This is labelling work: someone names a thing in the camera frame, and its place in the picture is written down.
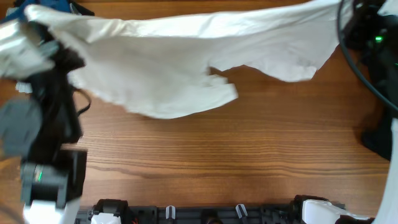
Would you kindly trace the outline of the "white t-shirt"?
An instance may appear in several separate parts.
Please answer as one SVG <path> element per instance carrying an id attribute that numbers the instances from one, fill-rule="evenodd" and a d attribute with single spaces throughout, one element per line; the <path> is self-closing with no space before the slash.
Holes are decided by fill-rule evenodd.
<path id="1" fill-rule="evenodd" d="M 37 7 L 27 17 L 83 57 L 86 65 L 68 76 L 76 87 L 132 113 L 173 119 L 237 98 L 210 68 L 246 65 L 285 82 L 313 78 L 338 45 L 337 10 L 338 1 L 309 1 L 124 21 Z"/>

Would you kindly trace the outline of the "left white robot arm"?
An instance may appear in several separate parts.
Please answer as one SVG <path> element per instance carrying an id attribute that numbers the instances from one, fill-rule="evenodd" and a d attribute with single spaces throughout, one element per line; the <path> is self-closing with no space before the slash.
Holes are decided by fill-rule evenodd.
<path id="1" fill-rule="evenodd" d="M 42 24 L 1 25 L 1 78 L 28 83 L 28 98 L 1 108 L 2 150 L 21 159 L 26 223 L 74 223 L 86 172 L 86 151 L 64 149 L 82 136 L 68 74 L 85 66 Z"/>

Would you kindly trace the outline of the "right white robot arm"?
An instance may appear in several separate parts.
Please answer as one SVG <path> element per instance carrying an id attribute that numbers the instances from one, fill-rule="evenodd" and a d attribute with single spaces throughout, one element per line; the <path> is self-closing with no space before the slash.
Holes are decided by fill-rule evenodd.
<path id="1" fill-rule="evenodd" d="M 397 15 L 381 14 L 385 1 L 354 1 L 353 15 L 342 25 L 344 1 L 337 10 L 342 53 L 358 80 L 385 106 L 385 126 L 368 134 L 368 146 L 390 157 L 384 195 L 374 218 L 347 212 L 320 197 L 298 195 L 290 205 L 290 222 L 397 223 Z"/>

